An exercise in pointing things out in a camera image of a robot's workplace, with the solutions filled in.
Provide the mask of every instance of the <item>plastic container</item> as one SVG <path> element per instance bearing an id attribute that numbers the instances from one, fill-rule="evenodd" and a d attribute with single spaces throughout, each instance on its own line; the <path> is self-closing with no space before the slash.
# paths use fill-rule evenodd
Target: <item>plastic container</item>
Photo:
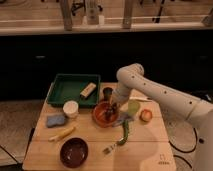
<path id="1" fill-rule="evenodd" d="M 96 89 L 82 99 L 80 93 L 89 83 L 96 84 Z M 79 107 L 94 107 L 99 101 L 100 75 L 92 74 L 57 74 L 47 97 L 47 103 L 54 107 L 63 107 L 64 103 L 74 100 Z"/>

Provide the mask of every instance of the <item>brown bowl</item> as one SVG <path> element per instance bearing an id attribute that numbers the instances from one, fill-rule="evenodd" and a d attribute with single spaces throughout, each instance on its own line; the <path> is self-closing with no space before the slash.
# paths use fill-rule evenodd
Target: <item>brown bowl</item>
<path id="1" fill-rule="evenodd" d="M 71 138 L 61 147 L 61 162 L 69 168 L 79 167 L 88 156 L 88 146 L 81 138 Z"/>
<path id="2" fill-rule="evenodd" d="M 110 103 L 108 101 L 102 101 L 97 104 L 92 112 L 92 117 L 94 121 L 103 128 L 110 127 L 118 118 L 118 112 L 111 114 L 107 119 L 105 113 L 109 109 Z"/>

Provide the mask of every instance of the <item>dark bowl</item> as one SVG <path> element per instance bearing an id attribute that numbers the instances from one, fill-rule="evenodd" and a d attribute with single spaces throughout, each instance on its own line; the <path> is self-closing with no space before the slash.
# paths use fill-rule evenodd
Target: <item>dark bowl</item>
<path id="1" fill-rule="evenodd" d="M 71 138 L 61 147 L 61 162 L 69 168 L 79 167 L 88 156 L 88 146 L 81 138 Z"/>

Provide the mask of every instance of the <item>food item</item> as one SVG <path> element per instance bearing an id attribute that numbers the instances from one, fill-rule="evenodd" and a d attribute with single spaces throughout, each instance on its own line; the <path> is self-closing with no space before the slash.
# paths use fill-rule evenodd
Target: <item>food item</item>
<path id="1" fill-rule="evenodd" d="M 66 137 L 67 135 L 71 134 L 73 131 L 75 130 L 75 127 L 70 127 L 70 128 L 67 128 L 61 132 L 59 132 L 57 135 L 53 136 L 53 137 L 50 137 L 48 139 L 48 141 L 59 141 L 61 140 L 62 138 Z"/>
<path id="2" fill-rule="evenodd" d="M 83 91 L 80 93 L 80 97 L 82 99 L 87 99 L 89 95 L 95 90 L 96 84 L 89 83 L 86 88 L 83 89 Z"/>
<path id="3" fill-rule="evenodd" d="M 124 145 L 128 139 L 128 134 L 129 134 L 129 122 L 127 120 L 125 120 L 123 122 L 123 130 L 124 130 L 124 134 L 123 134 L 123 138 L 119 141 L 116 142 L 117 145 Z"/>
<path id="4" fill-rule="evenodd" d="M 150 122 L 152 119 L 152 111 L 149 109 L 144 109 L 141 111 L 141 114 L 139 117 L 140 117 L 140 120 L 144 122 Z"/>

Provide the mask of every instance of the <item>black cabinet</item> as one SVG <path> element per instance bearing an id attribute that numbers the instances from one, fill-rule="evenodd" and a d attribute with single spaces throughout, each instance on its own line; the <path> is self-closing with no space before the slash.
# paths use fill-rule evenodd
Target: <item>black cabinet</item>
<path id="1" fill-rule="evenodd" d="M 135 62 L 153 81 L 211 90 L 212 37 L 212 30 L 0 37 L 0 99 L 45 98 L 57 73 L 116 81 L 116 71 Z"/>

